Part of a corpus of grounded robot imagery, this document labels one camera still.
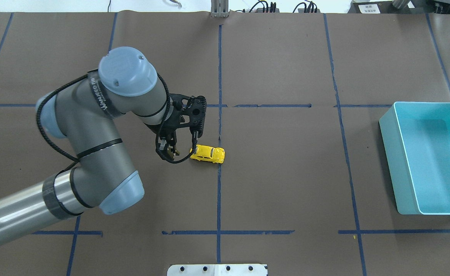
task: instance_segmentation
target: white sticker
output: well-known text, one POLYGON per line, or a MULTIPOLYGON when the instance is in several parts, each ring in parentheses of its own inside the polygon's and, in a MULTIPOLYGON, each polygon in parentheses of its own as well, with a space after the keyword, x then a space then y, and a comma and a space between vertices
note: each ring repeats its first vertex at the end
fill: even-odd
POLYGON ((372 5, 358 5, 359 11, 361 13, 380 13, 380 10, 378 9, 378 5, 372 4, 372 5))
POLYGON ((167 276, 267 276, 265 264, 173 265, 167 276))

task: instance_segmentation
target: black cable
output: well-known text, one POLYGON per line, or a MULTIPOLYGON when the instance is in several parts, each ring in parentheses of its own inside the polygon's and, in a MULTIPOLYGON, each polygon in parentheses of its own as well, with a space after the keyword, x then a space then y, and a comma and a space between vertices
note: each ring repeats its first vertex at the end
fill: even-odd
POLYGON ((61 155, 63 155, 64 157, 66 157, 67 159, 70 159, 72 161, 78 162, 78 159, 74 156, 71 156, 69 153, 65 152, 64 150, 62 150, 61 148, 59 148, 53 141, 51 141, 51 139, 49 139, 48 135, 46 134, 46 132, 44 131, 44 128, 42 127, 41 124, 41 111, 42 108, 44 108, 44 105, 51 100, 51 98, 53 98, 54 96, 56 96, 56 94, 60 93, 60 91, 63 91, 64 89, 67 89, 67 87, 72 86, 73 84, 76 84, 77 82, 80 82, 84 79, 86 79, 87 75, 83 75, 81 77, 79 77, 76 80, 72 80, 71 82, 63 85, 62 87, 56 89, 55 91, 51 92, 51 94, 49 94, 39 105, 39 107, 37 108, 37 112, 36 112, 36 123, 37 123, 37 129, 39 129, 39 132, 41 133, 41 136, 44 138, 44 140, 46 141, 46 143, 48 143, 49 146, 51 146, 55 151, 59 152, 61 155))
POLYGON ((300 7, 300 5, 302 5, 302 4, 305 5, 305 9, 303 12, 306 12, 307 11, 307 3, 301 2, 301 3, 298 3, 298 5, 295 7, 295 9, 293 10, 293 13, 295 13, 295 11, 297 11, 297 8, 300 7))
POLYGON ((74 161, 70 166, 67 166, 63 171, 60 171, 60 173, 71 170, 76 164, 78 164, 78 161, 74 161))
POLYGON ((159 144, 158 143, 158 139, 160 138, 160 134, 162 133, 163 125, 165 124, 165 120, 167 119, 167 115, 168 115, 168 112, 170 110, 170 101, 171 101, 171 99, 170 99, 170 93, 168 92, 168 86, 165 83, 165 81, 163 80, 163 77, 160 76, 159 73, 157 73, 157 76, 160 79, 160 81, 162 82, 163 87, 165 89, 165 94, 167 95, 167 105, 165 107, 165 113, 163 114, 162 122, 160 123, 160 128, 158 129, 157 136, 155 137, 156 152, 165 161, 167 161, 167 162, 169 162, 171 164, 179 164, 179 163, 184 162, 187 159, 189 159, 189 157, 191 157, 191 155, 193 155, 193 153, 196 152, 197 135, 198 135, 198 133, 197 133, 197 131, 193 132, 193 150, 191 152, 189 152, 189 154, 186 157, 184 157, 183 159, 177 160, 177 161, 170 160, 167 156, 165 156, 165 154, 162 153, 162 151, 160 150, 160 147, 158 145, 159 144))
POLYGON ((262 12, 264 12, 265 11, 265 5, 264 5, 264 2, 260 2, 261 4, 262 4, 262 12))
POLYGON ((308 4, 308 7, 307 7, 307 13, 310 13, 310 10, 313 10, 312 2, 310 2, 310 3, 308 4))
POLYGON ((251 10, 249 10, 249 12, 251 12, 251 11, 257 6, 257 4, 259 4, 259 3, 263 3, 263 5, 264 5, 264 3, 265 3, 265 10, 269 10, 269 4, 267 4, 267 1, 260 0, 260 1, 257 1, 257 3, 255 3, 255 5, 253 5, 253 6, 251 7, 251 10))

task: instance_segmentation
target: toy car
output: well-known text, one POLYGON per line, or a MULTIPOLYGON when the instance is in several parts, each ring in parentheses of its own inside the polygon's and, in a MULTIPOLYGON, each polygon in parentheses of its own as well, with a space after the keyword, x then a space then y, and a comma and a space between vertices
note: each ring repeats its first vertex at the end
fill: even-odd
POLYGON ((191 159, 222 164, 225 160, 225 150, 223 148, 196 145, 196 152, 191 155, 191 159))

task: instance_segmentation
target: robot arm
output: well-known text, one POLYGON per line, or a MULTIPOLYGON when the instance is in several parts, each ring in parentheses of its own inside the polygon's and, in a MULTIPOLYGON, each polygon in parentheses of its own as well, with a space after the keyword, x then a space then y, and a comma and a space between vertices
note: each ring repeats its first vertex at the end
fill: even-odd
POLYGON ((38 119, 51 135, 70 140, 80 166, 0 199, 0 245, 88 208, 110 215, 142 199, 143 185, 115 117, 137 115, 156 134, 158 155, 171 163, 179 162, 173 160, 179 155, 177 128, 190 128, 193 148, 203 133, 206 99, 169 94, 155 68, 131 47, 113 49, 98 70, 47 97, 38 102, 38 119))

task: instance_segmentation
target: plastic bin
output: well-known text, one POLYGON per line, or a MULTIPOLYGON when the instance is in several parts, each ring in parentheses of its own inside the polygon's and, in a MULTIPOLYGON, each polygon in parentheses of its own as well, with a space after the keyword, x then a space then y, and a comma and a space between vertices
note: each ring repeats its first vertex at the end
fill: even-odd
POLYGON ((450 215, 450 103, 395 102, 380 119, 402 215, 450 215))

